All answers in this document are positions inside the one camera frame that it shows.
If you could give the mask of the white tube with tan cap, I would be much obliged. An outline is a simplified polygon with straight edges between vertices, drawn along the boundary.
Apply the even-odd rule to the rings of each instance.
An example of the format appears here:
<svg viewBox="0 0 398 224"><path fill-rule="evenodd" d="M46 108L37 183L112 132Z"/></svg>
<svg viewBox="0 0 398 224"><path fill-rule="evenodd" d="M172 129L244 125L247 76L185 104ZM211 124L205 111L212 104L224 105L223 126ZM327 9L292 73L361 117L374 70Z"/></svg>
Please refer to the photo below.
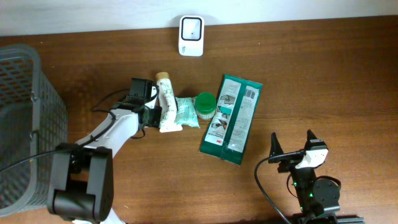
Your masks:
<svg viewBox="0 0 398 224"><path fill-rule="evenodd" d="M162 108L159 124L160 132L182 131L182 126L175 123L178 109L170 76L167 72L159 72L155 77L159 87L159 105Z"/></svg>

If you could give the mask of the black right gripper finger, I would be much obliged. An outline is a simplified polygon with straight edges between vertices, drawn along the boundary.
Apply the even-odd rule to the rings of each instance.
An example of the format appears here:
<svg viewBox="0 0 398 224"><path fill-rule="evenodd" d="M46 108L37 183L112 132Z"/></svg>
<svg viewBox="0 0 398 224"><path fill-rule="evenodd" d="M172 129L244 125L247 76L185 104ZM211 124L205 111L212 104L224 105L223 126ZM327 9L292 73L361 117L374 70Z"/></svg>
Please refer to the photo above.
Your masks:
<svg viewBox="0 0 398 224"><path fill-rule="evenodd" d="M274 156L279 156L283 155L283 150L280 146L280 143L277 139L276 133L271 134L271 149L269 153L269 157L274 157Z"/></svg>
<svg viewBox="0 0 398 224"><path fill-rule="evenodd" d="M314 133L312 132L311 129L309 129L307 131L307 141L309 142L317 142L318 138L316 137L316 135L314 135Z"/></svg>

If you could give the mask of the green white package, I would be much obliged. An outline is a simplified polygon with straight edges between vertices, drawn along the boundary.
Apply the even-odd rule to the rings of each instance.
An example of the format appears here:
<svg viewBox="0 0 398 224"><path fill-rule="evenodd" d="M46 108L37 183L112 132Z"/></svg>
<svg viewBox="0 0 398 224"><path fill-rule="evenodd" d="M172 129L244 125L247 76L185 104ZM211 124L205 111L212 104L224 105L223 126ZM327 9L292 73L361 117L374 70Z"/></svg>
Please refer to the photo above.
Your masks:
<svg viewBox="0 0 398 224"><path fill-rule="evenodd" d="M224 75L200 152L241 165L263 84Z"/></svg>

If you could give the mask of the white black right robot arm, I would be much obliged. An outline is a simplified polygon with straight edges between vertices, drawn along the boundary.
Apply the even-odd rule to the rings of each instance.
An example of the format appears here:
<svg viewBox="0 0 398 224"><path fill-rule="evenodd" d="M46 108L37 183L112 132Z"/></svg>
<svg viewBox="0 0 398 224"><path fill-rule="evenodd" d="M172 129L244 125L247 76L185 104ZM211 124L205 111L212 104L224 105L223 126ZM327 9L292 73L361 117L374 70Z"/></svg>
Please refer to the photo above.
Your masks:
<svg viewBox="0 0 398 224"><path fill-rule="evenodd" d="M328 146L311 130L307 141L296 152L285 153L277 139L271 134L270 163L278 163L279 173L288 173L293 180L301 212L294 215L294 223L364 223L362 217L337 217L340 210L341 182L333 177L316 176L315 169L324 164Z"/></svg>

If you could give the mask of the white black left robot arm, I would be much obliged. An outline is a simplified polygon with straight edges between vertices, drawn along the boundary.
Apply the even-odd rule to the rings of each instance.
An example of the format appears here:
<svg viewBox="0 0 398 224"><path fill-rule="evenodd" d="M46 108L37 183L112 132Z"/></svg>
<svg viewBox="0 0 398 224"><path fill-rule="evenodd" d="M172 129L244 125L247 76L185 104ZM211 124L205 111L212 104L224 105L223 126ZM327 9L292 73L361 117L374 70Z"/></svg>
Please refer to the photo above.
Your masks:
<svg viewBox="0 0 398 224"><path fill-rule="evenodd" d="M130 87L106 119L85 138L56 147L47 210L72 223L122 223L113 209L113 158L146 127L158 127L160 93L155 83Z"/></svg>

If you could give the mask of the teal wipes packet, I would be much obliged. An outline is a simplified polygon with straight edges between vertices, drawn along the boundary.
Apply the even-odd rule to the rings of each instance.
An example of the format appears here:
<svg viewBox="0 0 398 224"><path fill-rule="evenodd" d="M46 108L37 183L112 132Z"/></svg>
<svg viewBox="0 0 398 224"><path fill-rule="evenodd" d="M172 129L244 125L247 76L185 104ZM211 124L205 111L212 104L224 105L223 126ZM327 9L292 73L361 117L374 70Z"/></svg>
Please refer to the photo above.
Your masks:
<svg viewBox="0 0 398 224"><path fill-rule="evenodd" d="M176 102L178 111L175 123L199 128L198 115L193 105L192 98L176 98Z"/></svg>

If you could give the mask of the green lid jar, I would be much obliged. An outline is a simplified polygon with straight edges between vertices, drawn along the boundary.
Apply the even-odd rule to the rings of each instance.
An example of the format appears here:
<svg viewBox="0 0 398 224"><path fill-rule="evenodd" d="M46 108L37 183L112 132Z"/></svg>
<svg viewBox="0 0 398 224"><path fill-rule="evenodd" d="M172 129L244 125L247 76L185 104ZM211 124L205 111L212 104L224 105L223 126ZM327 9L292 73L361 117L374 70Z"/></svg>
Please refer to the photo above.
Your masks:
<svg viewBox="0 0 398 224"><path fill-rule="evenodd" d="M195 109L201 119L211 119L215 115L216 98L208 92L200 93L195 98Z"/></svg>

